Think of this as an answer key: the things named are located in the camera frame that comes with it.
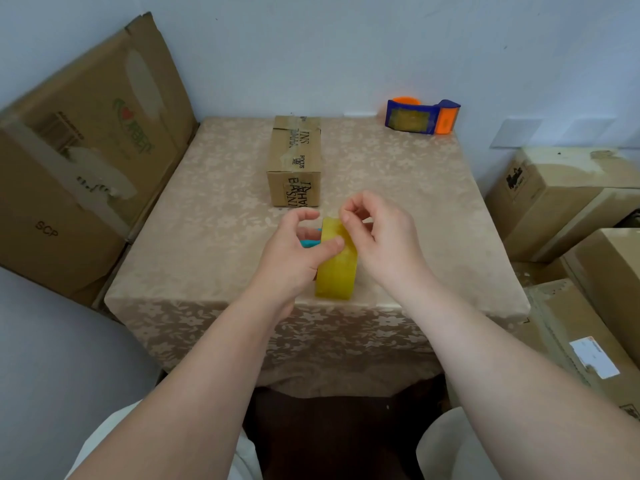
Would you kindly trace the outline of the person's left hand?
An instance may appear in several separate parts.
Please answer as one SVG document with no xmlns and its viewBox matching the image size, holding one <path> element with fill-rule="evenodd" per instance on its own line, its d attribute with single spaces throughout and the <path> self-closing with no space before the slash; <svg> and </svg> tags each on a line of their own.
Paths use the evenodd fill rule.
<svg viewBox="0 0 640 480">
<path fill-rule="evenodd" d="M 317 270 L 306 266 L 306 248 L 297 238 L 297 227 L 315 220 L 319 211 L 294 208 L 288 211 L 265 245 L 247 295 L 271 315 L 288 316 L 297 296 L 315 279 Z"/>
</svg>

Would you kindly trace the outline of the person's right hand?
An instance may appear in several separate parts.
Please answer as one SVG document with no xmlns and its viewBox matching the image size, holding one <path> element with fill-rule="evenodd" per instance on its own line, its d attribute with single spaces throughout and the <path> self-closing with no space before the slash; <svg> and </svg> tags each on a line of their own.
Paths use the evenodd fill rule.
<svg viewBox="0 0 640 480">
<path fill-rule="evenodd" d="M 414 220 L 405 209 L 364 190 L 350 196 L 341 210 L 369 211 L 366 221 L 374 223 L 374 245 L 368 251 L 356 250 L 366 271 L 397 302 L 438 286 L 420 248 Z"/>
</svg>

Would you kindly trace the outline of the yellow packing tape roll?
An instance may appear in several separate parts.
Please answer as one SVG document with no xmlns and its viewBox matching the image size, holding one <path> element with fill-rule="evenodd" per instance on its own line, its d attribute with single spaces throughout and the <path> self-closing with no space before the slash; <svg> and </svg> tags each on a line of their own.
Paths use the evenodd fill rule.
<svg viewBox="0 0 640 480">
<path fill-rule="evenodd" d="M 355 287 L 358 252 L 340 219 L 325 217 L 321 242 L 341 237 L 344 248 L 339 254 L 319 266 L 316 276 L 316 298 L 350 300 Z"/>
</svg>

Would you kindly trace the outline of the person's left forearm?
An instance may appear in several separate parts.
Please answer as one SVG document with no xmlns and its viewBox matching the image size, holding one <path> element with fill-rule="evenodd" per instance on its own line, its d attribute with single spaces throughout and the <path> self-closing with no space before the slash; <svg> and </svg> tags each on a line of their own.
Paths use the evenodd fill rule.
<svg viewBox="0 0 640 480">
<path fill-rule="evenodd" d="M 69 480 L 262 480 L 242 424 L 294 292 L 251 286 Z"/>
</svg>

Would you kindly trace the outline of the person's right forearm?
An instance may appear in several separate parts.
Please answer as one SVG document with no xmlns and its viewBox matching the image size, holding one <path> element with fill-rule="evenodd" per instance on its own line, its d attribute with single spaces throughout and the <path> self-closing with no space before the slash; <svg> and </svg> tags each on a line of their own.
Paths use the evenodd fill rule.
<svg viewBox="0 0 640 480">
<path fill-rule="evenodd" d="M 640 422 L 429 274 L 395 299 L 424 332 L 503 480 L 640 480 Z"/>
</svg>

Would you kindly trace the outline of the small taped cardboard box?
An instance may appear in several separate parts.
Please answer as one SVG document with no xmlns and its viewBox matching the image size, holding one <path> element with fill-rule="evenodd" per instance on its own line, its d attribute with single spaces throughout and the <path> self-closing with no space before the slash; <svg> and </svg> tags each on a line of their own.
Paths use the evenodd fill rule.
<svg viewBox="0 0 640 480">
<path fill-rule="evenodd" d="M 318 207 L 321 202 L 321 119 L 276 116 L 267 179 L 274 207 Z"/>
</svg>

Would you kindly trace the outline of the beige floral tablecloth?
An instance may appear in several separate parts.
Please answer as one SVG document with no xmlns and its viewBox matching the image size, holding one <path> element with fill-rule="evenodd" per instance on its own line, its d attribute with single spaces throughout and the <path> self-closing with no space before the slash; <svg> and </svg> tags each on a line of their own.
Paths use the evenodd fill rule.
<svg viewBox="0 0 640 480">
<path fill-rule="evenodd" d="M 244 290 L 286 209 L 271 205 L 272 119 L 208 118 L 126 255 L 105 305 L 170 372 Z M 321 217 L 370 189 L 414 218 L 428 265 L 506 330 L 530 304 L 455 136 L 373 118 L 321 121 Z M 350 301 L 311 285 L 268 343 L 257 381 L 301 398 L 393 395 L 441 373 L 427 338 L 358 265 Z"/>
</svg>

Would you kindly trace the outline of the blue orange tape dispenser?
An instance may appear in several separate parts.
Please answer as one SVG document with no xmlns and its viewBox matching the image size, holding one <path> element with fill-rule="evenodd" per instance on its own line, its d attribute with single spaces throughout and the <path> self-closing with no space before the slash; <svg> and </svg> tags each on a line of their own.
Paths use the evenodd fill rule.
<svg viewBox="0 0 640 480">
<path fill-rule="evenodd" d="M 434 105 L 421 104 L 409 96 L 389 99 L 385 126 L 401 132 L 425 135 L 452 133 L 461 105 L 443 99 Z"/>
</svg>

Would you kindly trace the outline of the dark brown fabric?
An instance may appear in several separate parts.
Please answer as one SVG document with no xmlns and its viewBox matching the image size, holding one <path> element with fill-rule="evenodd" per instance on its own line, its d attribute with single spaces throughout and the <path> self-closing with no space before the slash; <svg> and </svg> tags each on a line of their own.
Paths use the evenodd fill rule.
<svg viewBox="0 0 640 480">
<path fill-rule="evenodd" d="M 445 377 L 391 397 L 253 391 L 243 428 L 264 480 L 424 480 L 416 448 L 445 411 Z"/>
</svg>

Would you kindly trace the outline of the cardboard box with black print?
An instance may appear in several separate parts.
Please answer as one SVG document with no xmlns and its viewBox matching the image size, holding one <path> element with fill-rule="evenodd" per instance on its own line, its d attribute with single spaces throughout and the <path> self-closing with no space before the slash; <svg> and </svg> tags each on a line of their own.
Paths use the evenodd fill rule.
<svg viewBox="0 0 640 480">
<path fill-rule="evenodd" d="M 640 167 L 616 148 L 526 146 L 485 203 L 510 261 L 549 263 L 640 208 Z"/>
</svg>

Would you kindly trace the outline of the large worn cardboard box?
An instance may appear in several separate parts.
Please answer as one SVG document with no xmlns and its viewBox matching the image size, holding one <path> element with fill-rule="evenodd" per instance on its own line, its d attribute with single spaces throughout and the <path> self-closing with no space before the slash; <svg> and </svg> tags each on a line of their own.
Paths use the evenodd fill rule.
<svg viewBox="0 0 640 480">
<path fill-rule="evenodd" d="M 199 124 L 148 12 L 0 112 L 0 266 L 96 308 Z"/>
</svg>

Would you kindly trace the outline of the cardboard box with white label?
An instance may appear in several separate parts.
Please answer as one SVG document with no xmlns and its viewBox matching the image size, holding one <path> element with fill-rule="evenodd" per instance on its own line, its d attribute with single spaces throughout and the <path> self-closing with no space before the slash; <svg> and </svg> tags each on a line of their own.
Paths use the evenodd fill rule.
<svg viewBox="0 0 640 480">
<path fill-rule="evenodd" d="M 640 422 L 640 369 L 574 283 L 524 291 L 531 311 L 515 336 Z"/>
</svg>

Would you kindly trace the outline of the plain brown cardboard box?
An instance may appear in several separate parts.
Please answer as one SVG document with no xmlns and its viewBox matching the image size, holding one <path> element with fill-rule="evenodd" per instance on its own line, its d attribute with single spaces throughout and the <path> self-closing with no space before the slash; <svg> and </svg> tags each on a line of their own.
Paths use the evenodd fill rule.
<svg viewBox="0 0 640 480">
<path fill-rule="evenodd" d="M 558 259 L 640 369 L 640 228 L 603 228 Z"/>
</svg>

